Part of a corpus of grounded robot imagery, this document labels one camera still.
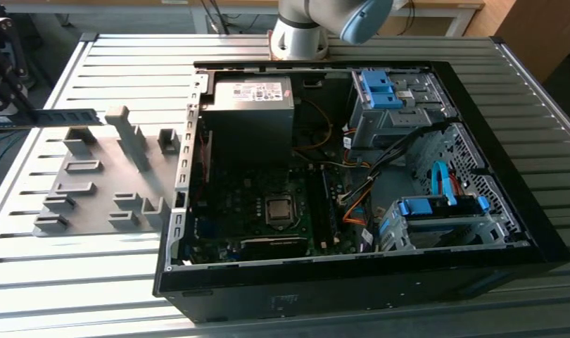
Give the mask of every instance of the floor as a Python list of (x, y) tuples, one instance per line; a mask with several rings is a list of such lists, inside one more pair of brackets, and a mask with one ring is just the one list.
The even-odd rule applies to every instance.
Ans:
[[(230, 15), (228, 19), (230, 33), (264, 34), (273, 27), (276, 19), (275, 15), (240, 15), (238, 17)], [(30, 89), (29, 98), (40, 108), (44, 106), (45, 98), (61, 75), (82, 32), (108, 34), (194, 33), (190, 16), (181, 14), (72, 14), (66, 27), (62, 27), (57, 18), (49, 14), (22, 15), (16, 20), (20, 23), (18, 27), (22, 27), (20, 31), (26, 36), (26, 43), (32, 45), (37, 65), (33, 67), (33, 72), (40, 80)], [(36, 31), (44, 37), (42, 40), (36, 37)], [(557, 67), (543, 86), (570, 115), (570, 58)], [(0, 160), (0, 184), (25, 139), (24, 135), (25, 132), (0, 134), (0, 156), (5, 153)]]

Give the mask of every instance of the ventilation grille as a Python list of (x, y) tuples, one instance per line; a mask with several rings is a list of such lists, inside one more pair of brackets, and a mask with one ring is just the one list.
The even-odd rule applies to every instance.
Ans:
[(508, 219), (508, 231), (520, 231), (501, 201), (495, 181), (489, 176), (473, 174), (475, 169), (484, 168), (484, 162), (475, 158), (476, 149), (464, 141), (464, 135), (461, 126), (453, 124), (444, 132), (433, 132), (415, 142), (407, 154), (407, 162), (416, 174), (416, 188), (425, 195), (432, 193), (432, 163), (444, 161), (449, 169), (455, 170), (465, 194), (484, 196), (489, 200), (491, 213), (504, 215)]

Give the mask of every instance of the yellow wire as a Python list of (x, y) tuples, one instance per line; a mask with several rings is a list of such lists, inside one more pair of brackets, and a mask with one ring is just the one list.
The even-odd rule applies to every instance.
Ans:
[(361, 200), (364, 199), (365, 195), (369, 193), (371, 190), (372, 190), (372, 186), (363, 192), (361, 196), (357, 198), (356, 202), (352, 204), (349, 210), (345, 212), (345, 214), (343, 216), (343, 221), (344, 222), (351, 221), (351, 223), (353, 223), (353, 221), (357, 221), (357, 220), (353, 220), (352, 218), (349, 218), (351, 211), (355, 209), (355, 207), (357, 206), (359, 202), (361, 202)]
[(313, 102), (311, 102), (308, 99), (301, 99), (301, 101), (307, 102), (308, 104), (311, 104), (313, 106), (313, 108), (320, 112), (321, 116), (324, 116), (325, 122), (328, 123), (328, 133), (325, 135), (324, 141), (321, 141), (317, 144), (313, 144), (311, 146), (296, 146), (295, 148), (292, 148), (293, 150), (309, 150), (309, 149), (316, 149), (320, 146), (323, 146), (325, 144), (325, 142), (328, 142), (328, 140), (331, 139), (332, 136), (332, 122), (331, 119), (328, 118), (328, 115), (325, 114), (325, 112), (321, 110), (320, 107), (317, 107), (317, 104), (315, 104)]

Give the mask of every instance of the metal table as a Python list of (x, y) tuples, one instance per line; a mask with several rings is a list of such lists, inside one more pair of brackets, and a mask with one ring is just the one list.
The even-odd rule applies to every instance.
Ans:
[[(420, 37), (331, 46), (335, 59), (451, 62), (570, 246), (570, 121), (507, 47)], [(126, 104), (144, 128), (181, 123), (192, 62), (266, 59), (266, 51), (256, 35), (100, 35), (77, 45), (46, 107), (102, 112)], [(283, 330), (300, 337), (570, 337), (570, 264), (460, 303), (194, 327), (150, 295), (157, 234), (30, 236), (65, 131), (30, 132), (0, 189), (1, 337), (266, 337)]]

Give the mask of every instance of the blue plastic latch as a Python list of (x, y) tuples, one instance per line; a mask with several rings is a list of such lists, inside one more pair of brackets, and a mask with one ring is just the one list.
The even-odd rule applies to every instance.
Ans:
[(407, 206), (412, 215), (431, 215), (432, 208), (428, 199), (407, 199)]
[(484, 196), (479, 196), (476, 200), (480, 204), (480, 208), (483, 208), (483, 211), (488, 213), (488, 211), (491, 210), (489, 200)]
[(377, 229), (377, 234), (381, 235), (384, 231), (387, 230), (387, 226), (391, 224), (391, 221), (388, 218), (384, 220), (384, 222), (380, 225), (380, 229)]
[(404, 201), (399, 202), (399, 210), (403, 216), (409, 215), (409, 209), (407, 208), (407, 204)]
[(403, 108), (403, 101), (395, 95), (393, 83), (383, 70), (363, 70), (361, 79), (372, 108)]

